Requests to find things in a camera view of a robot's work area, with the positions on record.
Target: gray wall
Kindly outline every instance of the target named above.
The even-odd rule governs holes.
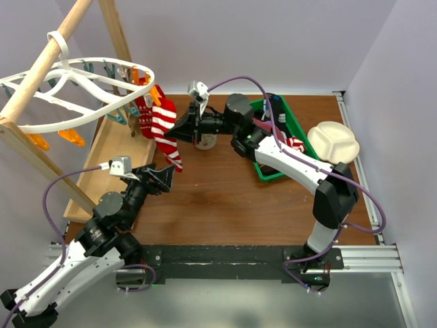
[[[371,190],[422,327],[437,327],[437,3],[398,0],[346,92]]]
[[[75,0],[57,0],[66,14]],[[166,92],[236,75],[272,92],[345,90],[395,0],[117,1],[132,60]],[[98,2],[75,33],[84,55],[114,56]],[[233,82],[219,91],[257,91]]]
[[[56,30],[63,19],[53,0],[7,0],[0,9],[0,77],[28,70],[46,44],[46,33]],[[69,43],[70,56],[81,57],[74,40]],[[65,99],[81,99],[82,105],[92,107],[92,102],[72,85],[61,94]],[[0,89],[0,108],[7,102]],[[20,124],[57,122],[71,118],[71,113],[33,100],[20,120]],[[90,141],[93,124],[82,126],[78,131]],[[82,168],[88,147],[79,148],[58,137],[46,136],[51,150],[48,155],[65,172]],[[30,164],[22,160],[3,142],[0,142],[0,292],[19,288],[35,278],[42,265],[50,241],[55,235],[42,212],[42,193],[48,181]],[[59,226],[65,226],[62,218],[68,198],[56,187],[50,194],[49,210]],[[6,311],[0,307],[0,321]]]

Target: wooden tabletop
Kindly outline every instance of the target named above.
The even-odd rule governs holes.
[[[181,116],[188,96],[170,96]],[[209,105],[222,111],[226,96],[212,96]],[[286,96],[304,132],[322,121],[342,122],[334,96]],[[230,136],[218,136],[211,150],[179,141],[184,171],[176,173],[168,194],[148,196],[134,228],[142,244],[171,245],[302,245],[315,219],[313,196],[287,177],[261,182],[253,163],[237,155]],[[156,151],[158,167],[167,163]],[[355,180],[356,170],[351,164]],[[348,221],[370,228],[363,195]],[[67,241],[82,228],[71,223]],[[342,245],[374,245],[372,235],[345,230]]]

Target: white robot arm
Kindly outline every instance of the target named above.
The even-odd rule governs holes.
[[[143,259],[140,244],[128,230],[147,195],[170,190],[175,167],[155,170],[151,164],[132,169],[129,157],[117,156],[101,168],[120,177],[126,190],[105,193],[64,256],[26,286],[0,295],[5,308],[15,313],[15,328],[50,327],[75,296],[112,271]],[[150,274],[153,272],[147,272],[146,279]]]

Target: striped sock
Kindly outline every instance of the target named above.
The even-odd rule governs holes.
[[[174,164],[176,171],[182,171],[182,161],[178,152],[178,144],[176,139],[167,138],[164,136],[176,122],[176,107],[175,104],[166,98],[160,98],[161,106],[152,107],[152,128],[151,132],[156,141],[158,149],[164,153],[168,164]]]

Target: white divided plate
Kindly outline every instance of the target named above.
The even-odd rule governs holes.
[[[320,122],[308,132],[308,140],[320,159],[332,164],[348,164],[360,151],[354,133],[338,122]]]

